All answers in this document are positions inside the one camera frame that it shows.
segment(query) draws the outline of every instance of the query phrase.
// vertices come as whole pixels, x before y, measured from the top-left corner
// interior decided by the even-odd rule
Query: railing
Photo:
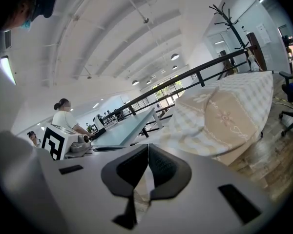
[[[255,46],[251,46],[251,47],[249,47],[249,49],[250,49],[250,50],[256,49],[256,45],[255,45]],[[189,71],[186,71],[186,72],[184,72],[183,74],[180,74],[180,75],[178,75],[178,76],[176,76],[176,77],[174,77],[174,78],[168,80],[167,82],[165,82],[165,83],[163,83],[163,84],[157,86],[156,88],[153,88],[153,89],[147,91],[147,92],[144,93],[143,95],[141,95],[141,96],[135,98],[134,100],[130,101],[129,103],[125,104],[124,106],[120,107],[120,108],[117,109],[116,111],[114,111],[114,112],[110,113],[109,115],[107,115],[106,117],[104,117],[103,120],[112,117],[113,115],[117,114],[118,112],[122,111],[122,110],[125,109],[125,108],[128,108],[128,109],[131,111],[131,113],[129,113],[129,114],[123,116],[122,118],[119,118],[118,120],[120,120],[120,119],[124,119],[124,118],[126,118],[127,116],[129,116],[129,115],[131,115],[131,114],[136,115],[136,112],[138,112],[138,111],[140,111],[140,110],[142,110],[142,109],[144,109],[144,108],[147,108],[147,107],[149,107],[149,106],[151,106],[151,105],[153,105],[153,104],[156,104],[156,103],[158,103],[158,102],[160,102],[160,101],[166,99],[167,97],[173,96],[173,95],[178,94],[178,93],[180,93],[180,92],[182,92],[182,91],[184,91],[184,90],[186,90],[186,89],[189,89],[189,88],[191,88],[191,87],[193,87],[193,86],[196,86],[196,85],[198,85],[198,84],[201,84],[201,86],[204,87],[204,86],[205,86],[205,81],[207,81],[207,80],[209,80],[209,79],[212,79],[212,78],[214,78],[214,77],[217,77],[217,76],[219,76],[219,75],[221,75],[221,74],[223,74],[223,73],[226,73],[226,72],[228,72],[228,71],[231,70],[231,69],[237,68],[237,67],[239,67],[239,66],[241,66],[241,65],[243,65],[243,64],[245,64],[245,63],[247,63],[247,61],[242,62],[242,63],[240,63],[240,64],[237,64],[237,65],[235,65],[235,66],[233,66],[233,67],[230,67],[230,68],[228,68],[228,69],[225,69],[225,70],[223,70],[223,71],[221,71],[221,72],[219,72],[219,73],[217,73],[217,74],[215,74],[215,75],[212,75],[212,76],[210,76],[210,77],[207,77],[207,78],[205,78],[205,79],[203,79],[203,77],[202,77],[202,75],[201,75],[201,71],[202,71],[202,70],[207,69],[207,68],[209,68],[209,67],[211,67],[211,66],[213,66],[213,65],[216,65],[216,64],[218,64],[218,63],[221,63],[221,62],[223,62],[223,61],[225,61],[225,60],[228,60],[228,59],[230,59],[230,58],[233,58],[233,57],[236,57],[236,56],[239,56],[239,55],[242,55],[242,54],[245,54],[245,55],[246,55],[246,52],[247,52],[246,50],[241,49],[241,50],[235,51],[235,52],[233,52],[233,53],[227,54],[227,55],[225,55],[225,56],[221,56],[221,57],[219,57],[219,58],[216,58],[216,59],[214,59],[214,60],[211,60],[211,61],[209,61],[209,62],[206,62],[206,63],[204,63],[204,64],[202,64],[202,65],[200,65],[200,66],[197,66],[196,68],[193,68],[193,69],[191,69],[191,70],[189,70]],[[188,86],[188,87],[186,87],[186,88],[178,89],[178,90],[174,91],[173,93],[170,93],[169,95],[165,95],[165,96],[161,97],[160,99],[158,99],[157,101],[152,102],[152,103],[149,103],[147,106],[142,107],[142,108],[140,108],[140,109],[138,109],[138,110],[134,110],[134,109],[133,109],[132,105],[135,104],[135,103],[137,103],[138,101],[143,100],[143,99],[147,98],[148,96],[154,94],[155,92],[157,92],[157,91],[159,91],[159,90],[161,90],[161,89],[164,89],[164,88],[168,87],[169,85],[172,85],[172,84],[174,84],[175,82],[180,81],[180,80],[182,80],[182,79],[184,79],[184,78],[186,78],[186,77],[189,77],[189,76],[191,76],[191,75],[193,75],[193,74],[196,74],[197,77],[198,77],[198,80],[199,80],[199,81],[196,82],[195,84],[192,84],[192,85],[190,85],[190,86]],[[171,116],[162,117],[162,118],[160,118],[160,120],[163,120],[163,119],[166,119],[166,118],[169,118],[169,117],[171,117]],[[146,137],[148,137],[148,134],[147,134],[145,128],[143,129],[143,133],[146,135]]]

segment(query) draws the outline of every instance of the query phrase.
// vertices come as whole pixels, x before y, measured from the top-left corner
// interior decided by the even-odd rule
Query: wooden floor
[[[274,74],[273,83],[273,96],[287,99],[281,89],[284,79]],[[273,101],[290,105],[277,99]],[[293,188],[293,129],[285,137],[281,136],[282,130],[293,122],[293,118],[284,115],[280,120],[281,111],[293,112],[289,107],[273,103],[263,138],[229,166],[262,187],[274,201],[286,196]]]

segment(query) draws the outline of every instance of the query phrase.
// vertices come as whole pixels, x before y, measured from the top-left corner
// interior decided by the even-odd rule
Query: black office chair
[[[288,102],[293,102],[293,83],[291,84],[289,83],[289,79],[293,79],[293,75],[290,75],[283,71],[279,72],[279,75],[285,78],[286,84],[282,85],[282,90],[288,95]],[[289,115],[293,117],[293,112],[282,111],[279,114],[279,119],[282,119],[283,115]],[[292,128],[293,128],[293,123],[289,127],[287,127],[286,130],[282,131],[281,135],[284,137],[286,132]]]

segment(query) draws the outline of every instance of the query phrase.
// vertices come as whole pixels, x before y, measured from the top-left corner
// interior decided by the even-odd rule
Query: beige fabric
[[[186,91],[177,99],[167,126],[140,143],[167,145],[203,156],[243,152],[267,121],[272,84],[271,72],[258,72],[228,76]]]

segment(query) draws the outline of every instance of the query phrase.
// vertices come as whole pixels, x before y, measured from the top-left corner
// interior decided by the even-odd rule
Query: coat rack
[[[223,3],[223,6],[221,6],[221,10],[215,4],[213,4],[214,8],[211,7],[211,6],[209,6],[209,8],[211,8],[213,10],[216,10],[216,12],[214,13],[214,15],[220,14],[226,20],[226,22],[217,22],[217,23],[215,23],[215,25],[217,25],[217,24],[225,24],[226,26],[228,26],[227,29],[232,29],[233,33],[235,34],[235,36],[237,37],[237,39],[238,39],[238,41],[240,43],[240,47],[239,48],[234,48],[234,49],[243,48],[243,49],[246,50],[246,46],[249,44],[249,42],[247,42],[247,44],[244,44],[244,42],[242,41],[239,33],[236,31],[236,29],[234,27],[234,25],[237,24],[239,22],[239,20],[237,20],[235,23],[232,23],[231,22],[231,18],[232,17],[230,16],[230,9],[228,9],[228,16],[226,16],[226,14],[223,11],[223,8],[224,8],[224,5],[225,4],[226,3],[224,2]],[[245,51],[245,55],[246,55],[247,58],[249,57],[249,54],[248,54],[247,51]]]

